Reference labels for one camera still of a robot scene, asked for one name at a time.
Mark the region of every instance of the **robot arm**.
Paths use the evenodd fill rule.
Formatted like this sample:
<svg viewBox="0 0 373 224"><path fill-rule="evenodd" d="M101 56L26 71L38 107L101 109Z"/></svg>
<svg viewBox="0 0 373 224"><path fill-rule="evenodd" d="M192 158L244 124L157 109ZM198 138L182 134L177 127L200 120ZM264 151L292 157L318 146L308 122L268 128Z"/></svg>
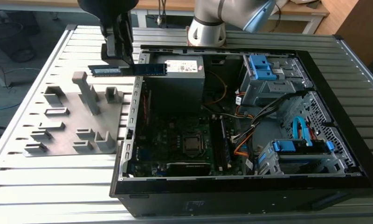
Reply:
<svg viewBox="0 0 373 224"><path fill-rule="evenodd" d="M113 67L133 67L130 10L138 0L77 0L80 8L94 15L105 38L101 58Z"/></svg>
<svg viewBox="0 0 373 224"><path fill-rule="evenodd" d="M276 0L196 0L188 41L194 46L220 47L225 43L225 22L256 32L268 20Z"/></svg>
<svg viewBox="0 0 373 224"><path fill-rule="evenodd" d="M77 0L80 8L101 22L105 37L101 58L122 72L132 73L130 10L138 0ZM248 32L268 20L276 0L196 0L194 19L188 31L192 45L218 47L225 43L225 23Z"/></svg>

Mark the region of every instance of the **label sticker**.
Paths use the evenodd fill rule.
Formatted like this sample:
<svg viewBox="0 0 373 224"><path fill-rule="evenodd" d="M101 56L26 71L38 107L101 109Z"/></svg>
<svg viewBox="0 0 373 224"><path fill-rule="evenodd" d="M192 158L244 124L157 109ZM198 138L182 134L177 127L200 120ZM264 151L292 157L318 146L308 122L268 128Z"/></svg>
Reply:
<svg viewBox="0 0 373 224"><path fill-rule="evenodd" d="M198 211L205 205L205 201L189 201L185 203L186 211Z"/></svg>
<svg viewBox="0 0 373 224"><path fill-rule="evenodd" d="M252 163L252 161L249 159L246 159L246 163L245 164L246 164L248 168L250 170L253 170L253 163Z"/></svg>
<svg viewBox="0 0 373 224"><path fill-rule="evenodd" d="M120 69L94 69L94 73L102 74L102 73L120 73Z"/></svg>
<svg viewBox="0 0 373 224"><path fill-rule="evenodd" d="M197 61L166 60L168 72L197 72Z"/></svg>
<svg viewBox="0 0 373 224"><path fill-rule="evenodd" d="M240 106L242 103L242 98L241 97L236 97L236 104Z"/></svg>
<svg viewBox="0 0 373 224"><path fill-rule="evenodd" d="M282 69L273 69L272 72L273 73L278 73L278 74L284 74L284 70Z"/></svg>

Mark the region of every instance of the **power supply label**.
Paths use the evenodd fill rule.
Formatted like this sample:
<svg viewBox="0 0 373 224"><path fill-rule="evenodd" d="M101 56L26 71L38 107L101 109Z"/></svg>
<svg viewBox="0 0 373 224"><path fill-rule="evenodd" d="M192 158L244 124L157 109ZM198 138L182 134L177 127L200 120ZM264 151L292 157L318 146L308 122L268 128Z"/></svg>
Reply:
<svg viewBox="0 0 373 224"><path fill-rule="evenodd" d="M166 60L168 72L198 72L197 61L188 60Z"/></svg>

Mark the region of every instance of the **wooden table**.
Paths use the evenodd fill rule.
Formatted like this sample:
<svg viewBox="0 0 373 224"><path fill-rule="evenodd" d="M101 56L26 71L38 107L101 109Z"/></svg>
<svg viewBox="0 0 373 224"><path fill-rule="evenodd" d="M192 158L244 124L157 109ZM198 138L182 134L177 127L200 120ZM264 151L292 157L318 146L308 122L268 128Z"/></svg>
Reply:
<svg viewBox="0 0 373 224"><path fill-rule="evenodd" d="M77 0L0 0L0 9L48 11L48 12L82 12L77 5ZM168 0L166 15L193 16L194 0ZM132 11L138 17L138 25L146 27L145 16L158 14L157 0L140 0L137 7ZM322 18L329 15L329 11L321 4L317 9L308 8L305 4L288 2L281 8L281 20L306 21L304 34L313 34ZM270 20L277 20L278 15L272 15Z"/></svg>

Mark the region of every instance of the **aluminum extrusion table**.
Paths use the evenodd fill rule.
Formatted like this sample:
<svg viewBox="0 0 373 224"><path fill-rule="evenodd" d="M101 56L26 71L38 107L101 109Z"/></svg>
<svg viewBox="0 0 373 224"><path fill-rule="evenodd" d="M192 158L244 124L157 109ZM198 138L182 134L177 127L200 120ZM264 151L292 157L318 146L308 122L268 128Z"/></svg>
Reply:
<svg viewBox="0 0 373 224"><path fill-rule="evenodd" d="M134 59L140 45L185 45L182 29L134 28ZM373 75L342 40L324 35L248 34L228 32L234 48L298 49L310 52L333 92L373 153ZM354 198L321 211L233 216L148 217L136 219L117 199L109 198L114 155L72 155L26 158L24 138L36 125L33 115L44 106L46 85L72 84L74 71L88 71L100 60L102 36L98 27L68 26L40 75L0 140L0 223L112 223L112 222L249 222L373 223L373 196ZM96 90L113 84L130 101L134 78L88 78ZM129 105L124 105L118 139L125 136Z"/></svg>

